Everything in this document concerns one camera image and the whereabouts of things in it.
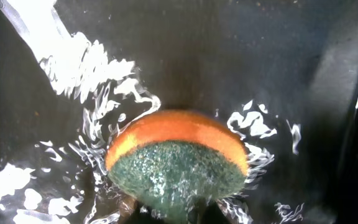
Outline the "green and yellow sponge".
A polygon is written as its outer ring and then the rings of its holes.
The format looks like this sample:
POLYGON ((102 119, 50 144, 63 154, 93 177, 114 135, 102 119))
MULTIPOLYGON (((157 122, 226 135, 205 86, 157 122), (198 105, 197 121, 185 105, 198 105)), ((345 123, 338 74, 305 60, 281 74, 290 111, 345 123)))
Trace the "green and yellow sponge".
POLYGON ((108 177, 124 193, 187 223, 201 203, 238 193, 249 166, 240 137, 199 113, 166 110, 130 124, 105 157, 108 177))

